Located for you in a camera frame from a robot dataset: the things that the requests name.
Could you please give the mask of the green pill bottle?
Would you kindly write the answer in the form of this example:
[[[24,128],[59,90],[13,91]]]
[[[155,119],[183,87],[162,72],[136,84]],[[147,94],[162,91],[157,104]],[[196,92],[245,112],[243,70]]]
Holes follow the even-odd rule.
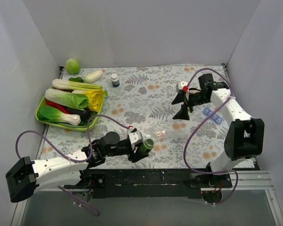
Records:
[[[154,141],[151,138],[145,139],[141,145],[141,153],[149,153],[154,147]]]

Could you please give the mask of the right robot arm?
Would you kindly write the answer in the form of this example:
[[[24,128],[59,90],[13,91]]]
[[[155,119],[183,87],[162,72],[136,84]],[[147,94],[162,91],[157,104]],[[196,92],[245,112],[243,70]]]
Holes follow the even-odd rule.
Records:
[[[221,182],[222,174],[229,173],[237,164],[260,155],[263,150],[265,124],[255,119],[239,105],[225,81],[214,81],[210,73],[198,78],[199,89],[190,88],[188,82],[179,82],[177,95],[172,104],[181,104],[174,120],[189,120],[189,113],[198,105],[213,103],[229,125],[224,141],[224,151],[208,164],[204,182],[215,187]]]

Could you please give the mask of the clear weekly pill organizer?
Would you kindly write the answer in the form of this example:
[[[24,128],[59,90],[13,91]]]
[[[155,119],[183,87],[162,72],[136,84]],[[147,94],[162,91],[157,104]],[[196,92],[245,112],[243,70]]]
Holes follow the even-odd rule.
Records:
[[[167,138],[166,131],[155,131],[151,133],[146,133],[144,139],[152,139],[155,142],[163,142]]]

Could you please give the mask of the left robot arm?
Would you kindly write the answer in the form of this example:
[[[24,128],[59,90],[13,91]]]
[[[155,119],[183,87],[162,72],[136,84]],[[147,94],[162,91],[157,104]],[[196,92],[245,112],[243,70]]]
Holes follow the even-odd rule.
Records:
[[[108,132],[89,146],[65,156],[46,160],[22,157],[6,173],[10,200],[24,201],[40,190],[56,186],[87,188],[91,177],[83,170],[99,166],[112,156],[127,155],[129,161],[137,162],[147,157],[153,146],[154,141],[143,138],[137,130],[128,133],[124,140],[116,132]]]

